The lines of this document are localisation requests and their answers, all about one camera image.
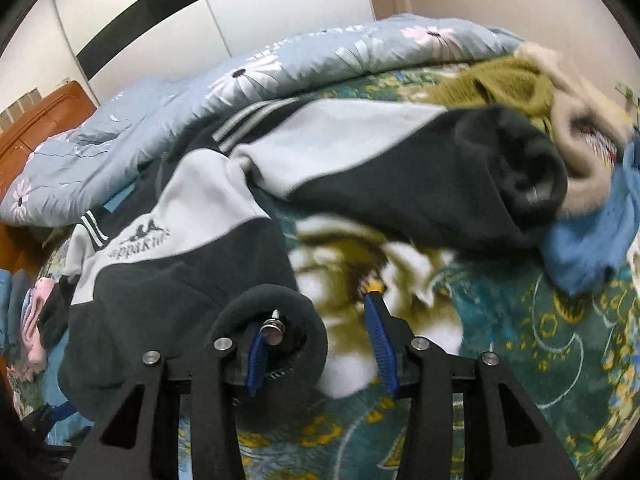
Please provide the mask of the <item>blue cloth garment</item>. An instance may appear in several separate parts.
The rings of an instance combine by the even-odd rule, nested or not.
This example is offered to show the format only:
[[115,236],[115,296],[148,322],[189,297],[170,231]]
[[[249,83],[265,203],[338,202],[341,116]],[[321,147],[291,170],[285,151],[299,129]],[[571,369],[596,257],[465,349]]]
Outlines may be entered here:
[[539,244],[548,277],[577,296],[614,278],[639,229],[639,139],[614,167],[604,206],[582,217],[555,222]]

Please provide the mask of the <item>pink folded garment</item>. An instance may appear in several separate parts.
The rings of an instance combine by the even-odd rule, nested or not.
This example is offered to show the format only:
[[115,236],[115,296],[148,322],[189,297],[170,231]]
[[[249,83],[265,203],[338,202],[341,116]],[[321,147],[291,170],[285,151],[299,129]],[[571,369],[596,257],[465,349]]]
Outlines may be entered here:
[[44,304],[54,289],[53,278],[40,278],[29,289],[21,313],[21,353],[12,366],[20,382],[32,382],[47,366],[47,350],[43,348],[38,321]]

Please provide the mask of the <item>light blue floral quilt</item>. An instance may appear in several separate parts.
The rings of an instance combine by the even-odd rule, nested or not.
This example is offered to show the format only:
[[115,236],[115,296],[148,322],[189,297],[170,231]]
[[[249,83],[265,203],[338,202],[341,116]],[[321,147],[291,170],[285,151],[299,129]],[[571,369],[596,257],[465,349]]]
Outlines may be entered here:
[[145,78],[37,144],[1,202],[8,226],[76,222],[132,182],[195,119],[364,75],[507,55],[523,38],[460,18],[400,14],[267,44],[179,82]]

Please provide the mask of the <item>black and grey fleece jacket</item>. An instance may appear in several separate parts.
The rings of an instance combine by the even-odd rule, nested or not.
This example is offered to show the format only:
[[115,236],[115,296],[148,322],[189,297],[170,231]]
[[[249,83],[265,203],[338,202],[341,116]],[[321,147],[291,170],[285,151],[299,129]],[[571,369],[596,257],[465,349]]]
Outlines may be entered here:
[[568,179],[548,136],[503,106],[289,99],[200,119],[117,208],[79,219],[43,310],[43,342],[66,340],[58,386],[86,419],[114,408],[146,352],[192,358],[272,311],[286,322],[277,378],[240,421],[304,406],[328,338],[253,188],[427,245],[514,252],[541,238]]

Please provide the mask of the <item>beige fuzzy garment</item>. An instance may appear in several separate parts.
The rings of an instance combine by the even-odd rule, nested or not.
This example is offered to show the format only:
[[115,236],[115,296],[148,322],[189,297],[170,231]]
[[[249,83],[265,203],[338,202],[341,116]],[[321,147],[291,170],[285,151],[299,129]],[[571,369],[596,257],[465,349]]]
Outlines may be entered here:
[[591,128],[613,143],[617,153],[623,153],[634,136],[631,119],[582,76],[567,55],[532,42],[521,44],[515,55],[533,62],[553,84],[552,139],[568,174],[559,215],[590,214],[610,196],[614,164],[582,129]]

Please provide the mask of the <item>white black striped wardrobe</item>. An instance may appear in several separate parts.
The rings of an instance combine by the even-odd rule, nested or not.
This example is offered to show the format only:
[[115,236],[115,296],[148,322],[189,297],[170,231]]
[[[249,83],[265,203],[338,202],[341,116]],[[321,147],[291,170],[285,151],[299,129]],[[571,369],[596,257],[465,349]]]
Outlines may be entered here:
[[77,81],[103,102],[265,44],[374,17],[371,0],[36,0],[1,49],[1,104]]

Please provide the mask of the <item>olive green knit sweater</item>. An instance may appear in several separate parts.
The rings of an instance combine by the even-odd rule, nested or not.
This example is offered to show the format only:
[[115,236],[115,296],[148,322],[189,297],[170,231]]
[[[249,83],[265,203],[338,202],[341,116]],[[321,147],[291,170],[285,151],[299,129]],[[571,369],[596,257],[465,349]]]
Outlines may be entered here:
[[506,106],[552,136],[553,92],[551,80],[534,62],[504,56],[460,70],[428,90],[426,100],[448,108]]

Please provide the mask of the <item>wooden headboard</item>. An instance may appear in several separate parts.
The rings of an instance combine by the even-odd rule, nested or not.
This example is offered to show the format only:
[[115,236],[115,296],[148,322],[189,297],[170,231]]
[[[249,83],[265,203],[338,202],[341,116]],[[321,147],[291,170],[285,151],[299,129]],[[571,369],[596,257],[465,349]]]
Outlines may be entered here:
[[[78,127],[95,111],[85,90],[72,80],[18,118],[9,131],[1,135],[1,198],[10,196],[10,184],[23,171],[28,156],[41,142]],[[3,270],[24,269],[30,275],[36,275],[44,260],[46,253],[29,230],[1,223]]]

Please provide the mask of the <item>green floral bed blanket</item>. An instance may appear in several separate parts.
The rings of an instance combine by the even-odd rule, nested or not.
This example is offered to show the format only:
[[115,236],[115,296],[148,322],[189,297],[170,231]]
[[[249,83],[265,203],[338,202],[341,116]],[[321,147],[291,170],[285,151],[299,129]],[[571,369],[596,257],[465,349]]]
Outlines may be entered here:
[[[195,119],[166,151],[102,204],[117,208],[145,170],[185,128],[260,102],[369,100],[427,102],[427,92],[474,65],[425,65],[357,77],[288,98],[263,100]],[[364,320],[373,286],[390,314],[452,356],[494,352],[533,399],[574,465],[594,479],[612,463],[639,419],[639,229],[623,266],[603,285],[570,296],[552,283],[539,244],[514,252],[466,252],[427,245],[359,220],[296,206],[253,188],[280,228],[300,293],[328,338],[324,369],[304,406],[266,426],[246,426],[240,409],[277,378],[266,363],[254,396],[236,396],[244,472],[251,479],[397,479],[410,408],[380,376]]]

